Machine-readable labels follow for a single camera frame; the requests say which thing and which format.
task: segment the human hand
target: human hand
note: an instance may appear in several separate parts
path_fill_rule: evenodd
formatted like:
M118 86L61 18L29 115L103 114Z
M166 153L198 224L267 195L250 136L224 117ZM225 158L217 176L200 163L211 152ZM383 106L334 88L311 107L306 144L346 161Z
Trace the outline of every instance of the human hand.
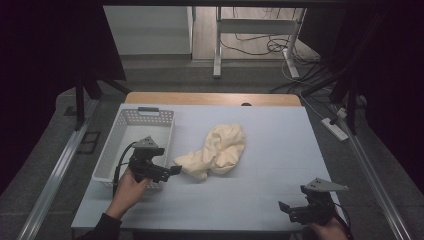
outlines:
M151 179L143 179L137 183L134 174L127 168L119 180L118 188L106 214L120 220L128 209L140 201Z
M310 223L308 226L317 234L320 240L347 240L343 226L334 217L325 226Z

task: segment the black curtain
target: black curtain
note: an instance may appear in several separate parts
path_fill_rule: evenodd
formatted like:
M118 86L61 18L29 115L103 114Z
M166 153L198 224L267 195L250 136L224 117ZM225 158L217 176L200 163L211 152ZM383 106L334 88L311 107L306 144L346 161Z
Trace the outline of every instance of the black curtain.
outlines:
M125 80L103 7L96 1L1 1L1 192L55 112L57 96L84 76Z
M423 13L422 1L391 2L355 77L369 126L424 193Z

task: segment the sleeve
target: sleeve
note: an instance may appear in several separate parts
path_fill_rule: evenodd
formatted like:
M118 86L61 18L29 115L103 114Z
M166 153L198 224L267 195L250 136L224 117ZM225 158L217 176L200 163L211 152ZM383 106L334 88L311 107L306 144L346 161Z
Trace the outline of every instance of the sleeve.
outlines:
M76 238L76 240L118 240L121 223L103 213L93 231Z

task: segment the white plastic basket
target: white plastic basket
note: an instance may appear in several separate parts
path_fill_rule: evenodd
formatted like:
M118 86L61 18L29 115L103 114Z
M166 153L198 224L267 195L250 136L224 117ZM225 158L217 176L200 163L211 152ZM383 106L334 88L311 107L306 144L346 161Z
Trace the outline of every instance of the white plastic basket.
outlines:
M167 153L170 146L172 129L174 126L174 112L168 110L147 111L143 108L121 109L117 114L114 125L109 133L103 150L97 161L92 179L112 187L113 175L125 148L132 142L151 136L158 147L165 148L162 156L152 159L155 165L167 167ZM133 154L131 148L125 155L122 163L127 163ZM121 175L126 169L126 165L121 167ZM162 189L163 183L151 182L150 189Z

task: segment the towel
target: towel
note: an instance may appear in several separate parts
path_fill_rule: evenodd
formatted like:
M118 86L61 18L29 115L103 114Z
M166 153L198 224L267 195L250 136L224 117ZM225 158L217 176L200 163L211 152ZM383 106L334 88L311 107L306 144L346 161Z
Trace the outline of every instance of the towel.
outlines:
M174 159L182 170L197 178L206 179L210 169L224 174L233 169L243 153L245 135L239 124L217 125L209 131L203 149Z

